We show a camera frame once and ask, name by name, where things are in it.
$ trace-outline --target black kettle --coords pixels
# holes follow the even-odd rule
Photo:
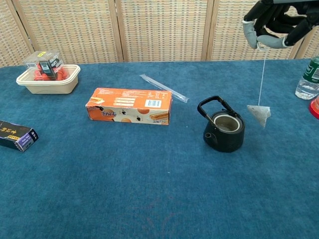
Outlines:
[[[211,101],[219,101],[225,109],[214,113],[211,117],[203,110],[202,106]],[[198,112],[208,119],[204,131],[204,141],[220,152],[234,152],[244,142],[245,123],[222,98],[212,96],[203,100],[197,107]]]

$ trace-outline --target orange cardboard box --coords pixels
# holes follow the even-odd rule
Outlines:
[[[86,109],[91,120],[168,125],[170,91],[97,88]]]

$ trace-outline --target tea bag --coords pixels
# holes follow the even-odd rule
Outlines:
[[[247,105],[247,109],[249,112],[258,120],[258,122],[261,124],[262,127],[265,128],[266,126],[266,121],[267,119],[271,116],[270,113],[270,107],[268,106],[260,106],[260,96],[261,96],[261,91],[263,87],[263,80],[264,80],[264,73],[265,73],[265,64],[266,64],[266,57],[267,57],[267,48],[260,47],[259,44],[257,44],[258,49],[260,51],[265,52],[265,59],[264,59],[264,66],[263,66],[263,74],[261,77],[261,84],[260,84],[260,90],[259,90],[259,100],[258,100],[258,105],[257,106],[252,106],[252,105]]]

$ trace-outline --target kettle handle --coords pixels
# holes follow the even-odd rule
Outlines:
[[[218,101],[220,102],[226,110],[229,111],[229,113],[233,116],[236,116],[237,113],[229,106],[229,104],[227,104],[226,101],[224,101],[222,98],[220,98],[219,96],[212,96],[212,97],[209,97],[205,100],[203,100],[202,102],[200,102],[197,106],[197,111],[203,116],[205,117],[206,119],[208,119],[215,127],[216,125],[214,124],[213,120],[210,118],[210,116],[203,110],[202,106],[208,102],[211,102],[211,101]]]

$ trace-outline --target green bottle label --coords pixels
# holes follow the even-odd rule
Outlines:
[[[311,60],[304,72],[303,78],[312,83],[319,83],[319,64]]]

